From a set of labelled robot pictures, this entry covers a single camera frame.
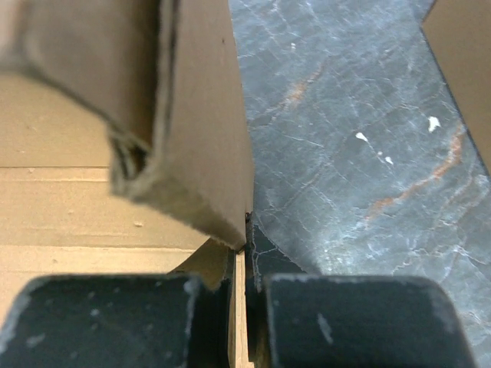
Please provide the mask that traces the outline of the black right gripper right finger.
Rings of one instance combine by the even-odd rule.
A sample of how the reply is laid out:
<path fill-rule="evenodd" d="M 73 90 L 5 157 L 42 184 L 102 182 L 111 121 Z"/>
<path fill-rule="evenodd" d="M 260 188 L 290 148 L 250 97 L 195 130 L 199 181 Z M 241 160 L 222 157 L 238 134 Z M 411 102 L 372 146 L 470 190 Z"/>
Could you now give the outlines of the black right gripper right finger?
<path fill-rule="evenodd" d="M 249 360 L 257 367 L 473 367 L 455 307 L 416 276 L 304 272 L 245 218 Z"/>

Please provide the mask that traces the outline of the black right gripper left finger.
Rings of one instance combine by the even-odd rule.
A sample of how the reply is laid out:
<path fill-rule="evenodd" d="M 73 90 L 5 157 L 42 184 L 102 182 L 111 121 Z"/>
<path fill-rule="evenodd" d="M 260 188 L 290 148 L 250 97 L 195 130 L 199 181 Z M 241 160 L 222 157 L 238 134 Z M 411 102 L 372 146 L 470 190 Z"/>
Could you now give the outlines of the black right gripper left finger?
<path fill-rule="evenodd" d="M 1 330 L 3 367 L 228 367 L 235 254 L 204 245 L 167 274 L 37 277 Z"/>

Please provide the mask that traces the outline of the brown cardboard box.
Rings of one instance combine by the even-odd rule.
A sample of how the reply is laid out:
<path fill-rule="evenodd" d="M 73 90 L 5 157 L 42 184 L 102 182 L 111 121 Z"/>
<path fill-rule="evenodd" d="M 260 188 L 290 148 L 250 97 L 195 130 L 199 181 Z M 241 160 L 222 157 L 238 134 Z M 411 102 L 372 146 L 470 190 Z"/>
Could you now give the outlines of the brown cardboard box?
<path fill-rule="evenodd" d="M 253 184 L 228 2 L 1 3 L 1 330 L 37 277 L 236 259 Z"/>

